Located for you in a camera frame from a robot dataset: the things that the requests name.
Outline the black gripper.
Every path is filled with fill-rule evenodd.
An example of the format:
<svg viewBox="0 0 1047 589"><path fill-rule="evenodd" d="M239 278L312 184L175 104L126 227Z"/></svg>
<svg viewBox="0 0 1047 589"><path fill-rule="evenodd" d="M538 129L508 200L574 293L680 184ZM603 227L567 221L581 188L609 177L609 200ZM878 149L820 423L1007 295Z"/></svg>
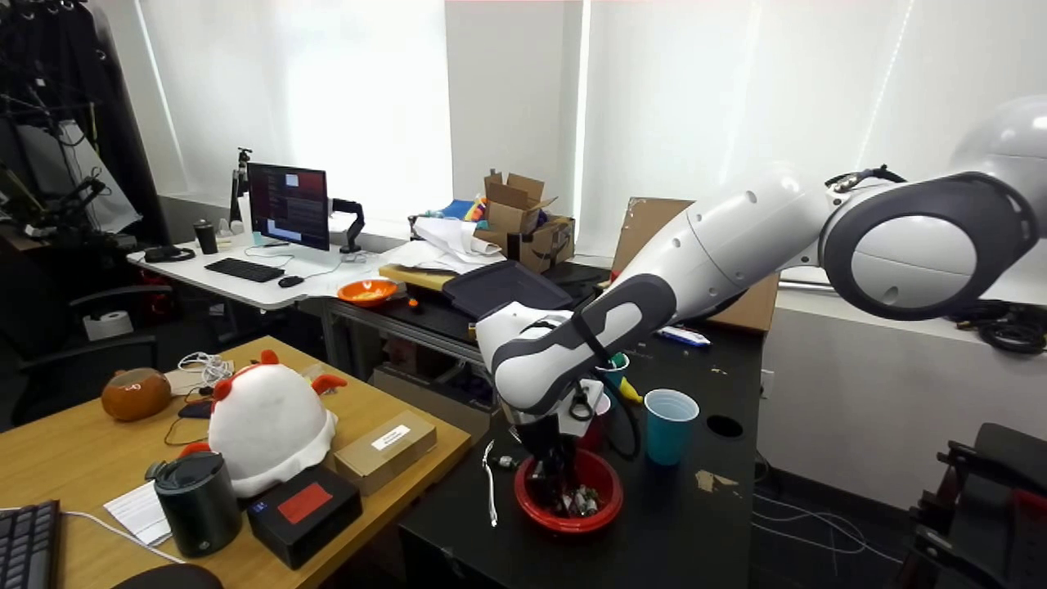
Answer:
<svg viewBox="0 0 1047 589"><path fill-rule="evenodd" d="M613 395L603 380L581 380L551 414L514 416L516 443L532 451L535 505L559 508L559 480L571 505L588 505L588 489L581 473L581 443L613 414Z"/></svg>

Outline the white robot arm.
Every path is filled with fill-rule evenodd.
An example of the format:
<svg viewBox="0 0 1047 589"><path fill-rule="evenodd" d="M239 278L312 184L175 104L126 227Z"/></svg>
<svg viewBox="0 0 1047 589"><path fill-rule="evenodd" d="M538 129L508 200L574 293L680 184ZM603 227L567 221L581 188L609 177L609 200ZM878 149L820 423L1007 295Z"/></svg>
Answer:
<svg viewBox="0 0 1047 589"><path fill-rule="evenodd" d="M654 330L733 305L802 248L854 307L928 320L977 305L1047 227L1047 102L1014 98L982 117L945 175L837 189L768 177L693 200L618 278L577 310L510 300L476 326L501 405L532 457L574 474L588 423L581 380Z"/></svg>

